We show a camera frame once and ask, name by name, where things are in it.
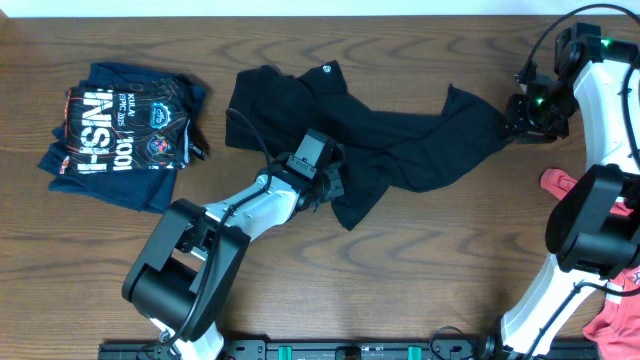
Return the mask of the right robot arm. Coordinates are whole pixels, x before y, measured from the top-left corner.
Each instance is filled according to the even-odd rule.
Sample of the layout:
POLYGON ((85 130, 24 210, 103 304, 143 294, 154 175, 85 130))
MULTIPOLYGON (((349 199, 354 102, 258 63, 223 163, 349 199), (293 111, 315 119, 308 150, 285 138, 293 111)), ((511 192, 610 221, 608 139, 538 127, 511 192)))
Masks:
POLYGON ((526 143, 569 134, 579 112, 586 172, 549 216, 548 255, 520 301, 480 344, 480 359, 566 359, 563 324, 595 290, 639 264, 639 48, 577 22, 555 40, 553 77, 527 61, 523 93, 508 103, 503 133, 526 143))

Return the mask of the black t-shirt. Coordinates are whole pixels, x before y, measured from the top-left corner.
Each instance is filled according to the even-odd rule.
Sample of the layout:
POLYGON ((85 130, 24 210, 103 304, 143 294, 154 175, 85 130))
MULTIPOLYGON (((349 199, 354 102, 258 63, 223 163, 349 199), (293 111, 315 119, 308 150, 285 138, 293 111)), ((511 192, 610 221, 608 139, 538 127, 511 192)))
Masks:
POLYGON ((344 193, 332 209, 348 230, 389 187, 416 193, 446 187, 508 143, 503 115, 469 92, 449 87, 438 115, 375 111, 349 94, 335 61, 299 77, 269 65, 242 71, 229 105, 257 132, 229 122, 228 147, 280 155, 295 151, 310 129, 343 145, 344 193))

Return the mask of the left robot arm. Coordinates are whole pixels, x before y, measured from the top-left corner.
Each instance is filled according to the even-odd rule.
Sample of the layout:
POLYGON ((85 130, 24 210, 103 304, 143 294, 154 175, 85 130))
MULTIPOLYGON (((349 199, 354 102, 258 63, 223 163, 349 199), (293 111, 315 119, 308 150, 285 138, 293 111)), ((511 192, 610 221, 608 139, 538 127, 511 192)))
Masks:
POLYGON ((343 192, 344 148, 304 143, 269 158, 248 188, 217 203, 173 202, 127 274, 122 296, 160 331, 150 344, 101 347, 102 359, 216 359, 216 321, 249 245, 343 192))

